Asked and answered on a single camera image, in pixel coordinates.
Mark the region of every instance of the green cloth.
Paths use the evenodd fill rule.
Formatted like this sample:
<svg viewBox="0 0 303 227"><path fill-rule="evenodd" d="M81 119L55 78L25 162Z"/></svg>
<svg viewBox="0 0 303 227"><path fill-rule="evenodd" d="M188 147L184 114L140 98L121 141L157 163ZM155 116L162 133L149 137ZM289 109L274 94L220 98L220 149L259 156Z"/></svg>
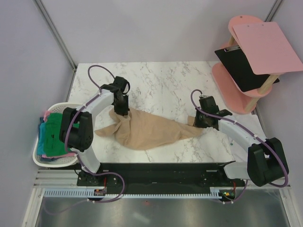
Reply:
<svg viewBox="0 0 303 227"><path fill-rule="evenodd" d="M45 123L44 152L46 156L66 155L64 143L59 140L62 113L51 113Z"/></svg>

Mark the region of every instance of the wooden post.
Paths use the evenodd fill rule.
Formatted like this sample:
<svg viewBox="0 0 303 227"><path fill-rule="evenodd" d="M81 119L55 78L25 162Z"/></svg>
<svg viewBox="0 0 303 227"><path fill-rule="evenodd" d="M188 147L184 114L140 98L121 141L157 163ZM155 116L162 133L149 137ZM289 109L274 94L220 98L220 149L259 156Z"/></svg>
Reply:
<svg viewBox="0 0 303 227"><path fill-rule="evenodd" d="M232 46L234 42L235 42L235 39L234 39L233 36L231 36L229 41L228 41L228 46Z"/></svg>
<svg viewBox="0 0 303 227"><path fill-rule="evenodd" d="M275 75L275 74L272 74L270 75L267 80L264 82L264 84L258 89L258 93L263 95L265 94L268 89L270 88L270 86L272 86L272 84L275 82L276 79L278 79L280 75ZM244 108L244 110L246 112L250 112L253 108L253 106L257 103L257 101L259 100L260 98L252 98L246 105L246 107Z"/></svg>

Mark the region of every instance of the white wall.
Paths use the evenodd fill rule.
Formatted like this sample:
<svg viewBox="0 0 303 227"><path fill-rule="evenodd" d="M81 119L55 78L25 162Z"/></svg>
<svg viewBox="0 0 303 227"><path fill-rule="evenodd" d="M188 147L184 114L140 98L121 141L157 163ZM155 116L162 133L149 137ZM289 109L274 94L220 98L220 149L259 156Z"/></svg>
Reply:
<svg viewBox="0 0 303 227"><path fill-rule="evenodd" d="M286 0L276 21L303 61L303 1ZM272 92L258 102L267 136L282 141L290 182L303 215L303 72L287 73L275 84Z"/></svg>
<svg viewBox="0 0 303 227"><path fill-rule="evenodd" d="M39 116L64 101L72 69L32 0L0 7L0 226L21 225L37 173Z"/></svg>
<svg viewBox="0 0 303 227"><path fill-rule="evenodd" d="M216 61L239 14L275 0L43 0L77 63Z"/></svg>

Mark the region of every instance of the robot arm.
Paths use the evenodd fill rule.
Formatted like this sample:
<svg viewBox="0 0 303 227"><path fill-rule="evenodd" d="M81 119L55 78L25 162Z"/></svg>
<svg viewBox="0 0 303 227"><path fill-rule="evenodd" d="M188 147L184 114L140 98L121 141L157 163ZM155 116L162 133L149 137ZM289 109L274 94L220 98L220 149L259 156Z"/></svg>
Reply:
<svg viewBox="0 0 303 227"><path fill-rule="evenodd" d="M96 93L95 98L89 105L87 105L77 116L74 123L79 123L79 127L75 125L72 127L68 137L68 147L76 151L80 156L83 167L82 169L96 173L100 167L100 162L92 148L93 130L95 126L96 116L104 110L107 106L113 105L114 111L122 116L128 115L128 96L123 93L129 83L122 77L116 77L114 83L101 86L102 94ZM66 108L63 112L61 128L60 128L60 141L64 142L69 125L75 114L83 106L77 108Z"/></svg>
<svg viewBox="0 0 303 227"><path fill-rule="evenodd" d="M248 152L247 162L231 162L224 166L223 169L227 178L251 180L255 185L263 186L284 176L281 166L269 149L256 140L257 135L252 136L246 130L233 123L234 121L236 122L236 119L229 111L219 111L214 97L200 96L199 102L201 110L204 112L230 119L232 122L210 117L197 110L194 126L200 128L213 127L232 138ZM289 173L281 142L277 138L258 137L274 150L281 159L287 173Z"/></svg>

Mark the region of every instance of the plastic basket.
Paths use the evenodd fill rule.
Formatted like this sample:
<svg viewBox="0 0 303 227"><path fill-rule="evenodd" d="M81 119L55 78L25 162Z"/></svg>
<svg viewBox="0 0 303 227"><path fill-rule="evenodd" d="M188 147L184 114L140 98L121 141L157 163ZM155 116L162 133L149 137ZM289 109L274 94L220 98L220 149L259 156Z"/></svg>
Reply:
<svg viewBox="0 0 303 227"><path fill-rule="evenodd" d="M76 103L57 103L53 106L51 106L48 110L52 111L53 113L63 113L63 110L66 107L75 108L81 104ZM37 145L38 145L38 138L35 143L34 151L33 151L33 160L34 162L41 167L47 167L47 168L60 168L60 167L66 167L74 165L78 162L77 157L71 156L71 157L61 157L58 158L55 161L52 162L45 162L40 160L40 156L36 154L37 151Z"/></svg>

